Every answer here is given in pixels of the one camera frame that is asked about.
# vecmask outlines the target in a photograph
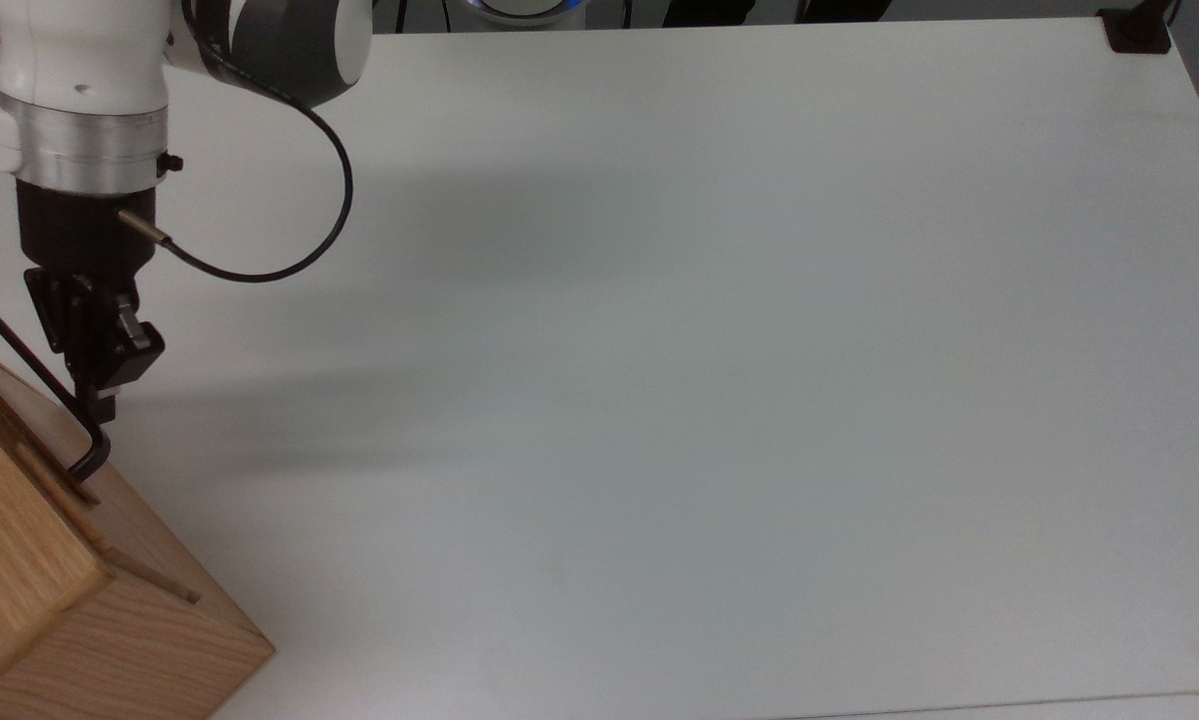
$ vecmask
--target silver metal ring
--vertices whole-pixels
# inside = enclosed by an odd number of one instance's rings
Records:
[[[168,108],[139,115],[86,115],[31,105],[0,93],[22,137],[18,179],[79,195],[125,195],[163,179]]]

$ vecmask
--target black metal handle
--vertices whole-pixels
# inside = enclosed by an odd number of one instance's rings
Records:
[[[0,319],[0,337],[20,356],[23,363],[26,363],[28,368],[38,375],[40,381],[52,391],[52,394],[70,411],[70,415],[73,415],[74,419],[79,420],[83,429],[88,430],[88,436],[92,440],[92,444],[88,447],[88,452],[84,452],[82,459],[74,465],[70,465],[70,474],[72,474],[74,482],[83,483],[92,473],[96,473],[102,465],[106,465],[106,459],[110,456],[110,438],[106,436],[106,430],[102,430],[101,425],[83,409],[83,405],[67,389],[61,387],[58,379],[40,363],[38,357],[31,352],[30,347],[26,347],[26,344],[17,337],[17,333],[11,331],[8,323],[5,323],[2,319]]]

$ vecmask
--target black cable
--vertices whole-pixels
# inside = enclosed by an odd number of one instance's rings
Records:
[[[284,105],[289,105],[289,108],[294,110],[297,110],[312,123],[315,123],[317,128],[324,131],[324,135],[329,137],[329,141],[333,144],[333,150],[337,150],[337,158],[342,161],[344,190],[342,195],[342,208],[337,214],[337,222],[333,223],[333,228],[329,231],[329,236],[326,236],[324,241],[311,252],[309,255],[297,260],[296,264],[288,265],[287,268],[276,270],[273,273],[234,273],[230,272],[230,270],[218,268],[218,266],[205,264],[205,261],[191,255],[187,250],[180,249],[177,243],[173,242],[173,238],[165,238],[163,242],[159,242],[159,246],[165,247],[173,255],[177,256],[185,264],[191,265],[192,268],[201,270],[201,272],[224,279],[224,282],[282,282],[282,279],[291,278],[299,272],[302,272],[302,270],[308,268],[308,266],[314,265],[315,260],[319,260],[324,255],[324,252],[329,252],[329,248],[333,246],[333,242],[337,242],[337,238],[342,234],[342,228],[347,226],[347,218],[351,213],[353,200],[355,200],[355,173],[353,173],[351,169],[351,156],[347,152],[347,146],[343,145],[342,138],[337,137],[337,131],[331,128],[329,122],[325,122],[324,117],[319,117],[319,114],[315,114],[315,111],[311,109],[311,105],[306,105],[301,99],[296,99],[296,97],[288,95],[275,85],[271,85],[271,83],[264,81],[260,77],[257,77],[247,69],[243,69],[224,59],[224,56],[221,55],[218,47],[203,40],[200,32],[198,32],[198,28],[195,28],[195,12],[193,12],[193,8],[191,7],[191,1],[192,0],[182,0],[182,14],[186,16],[186,26],[189,29],[191,38],[195,41],[198,49],[200,49],[203,54],[206,54],[221,67],[229,69],[229,72],[234,73],[234,75],[241,79],[241,81],[248,83],[252,87],[257,87],[257,90],[260,90],[263,93],[273,97],[273,99],[277,99],[278,102],[283,102]]]

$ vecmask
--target white table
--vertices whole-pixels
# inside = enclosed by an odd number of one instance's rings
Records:
[[[337,167],[171,78],[235,270]],[[347,236],[163,256],[115,459],[279,647],[223,719],[1199,692],[1199,104],[1096,19],[382,37]],[[0,310],[37,334],[0,177]]]

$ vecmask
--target wood grain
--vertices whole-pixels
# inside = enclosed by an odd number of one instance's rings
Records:
[[[201,719],[271,648],[119,571],[0,679],[0,720]]]
[[[88,449],[88,434],[74,418],[4,365],[0,365],[0,398],[24,424],[29,436],[46,448],[56,468],[68,466]],[[106,498],[88,509],[88,518],[113,546],[195,592],[200,597],[198,606],[215,618],[261,634],[118,468],[107,462],[88,479],[86,489]]]
[[[109,580],[106,562],[26,482],[0,419],[0,670]]]
[[[275,648],[86,447],[0,365],[0,720],[209,716]]]

